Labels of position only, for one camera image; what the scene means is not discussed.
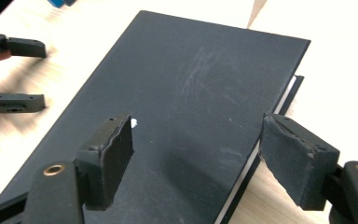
black rubber pad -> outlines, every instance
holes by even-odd
[[[260,153],[267,167],[304,210],[323,210],[324,177],[334,173],[339,151],[292,119],[266,114]]]

blue object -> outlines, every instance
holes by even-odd
[[[62,0],[48,0],[54,7],[62,7]]]
[[[54,7],[62,7],[63,4],[71,6],[75,0],[48,0]]]

black book cover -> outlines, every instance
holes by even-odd
[[[85,211],[86,223],[214,223],[309,43],[141,11],[0,203],[28,191],[38,167],[73,161],[104,120],[131,112],[135,153],[112,207]]]

wooden table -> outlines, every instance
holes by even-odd
[[[0,116],[0,192],[140,9],[245,28],[253,3],[78,0],[57,9],[45,0],[14,1],[0,16],[0,34],[43,41],[48,58],[0,62],[0,91],[43,93],[48,107]],[[350,5],[333,23],[331,10],[342,4],[316,1],[313,11],[309,4],[267,1],[251,29],[313,40],[297,70],[306,80],[289,117],[340,149],[343,164],[358,160],[358,42],[348,43],[357,35],[340,34],[358,32],[358,15],[341,21],[356,11]],[[327,215],[328,206],[324,212],[297,208],[261,163],[230,223],[326,223]]]

light wood surface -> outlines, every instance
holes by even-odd
[[[47,0],[14,1],[0,16],[0,34],[43,41],[48,58],[0,62],[0,92],[44,93],[48,107],[0,116],[0,192],[139,10],[245,28],[253,3],[77,0],[57,9]],[[351,7],[270,0],[251,26],[313,41],[297,70],[306,80],[289,117],[340,149],[341,164],[358,160],[358,6]],[[230,223],[326,223],[327,215],[328,206],[324,212],[297,208],[261,163]]]
[[[296,73],[305,77],[288,117],[358,161],[358,1],[268,0],[250,29],[310,39]],[[328,223],[303,212],[261,163],[230,223]]]

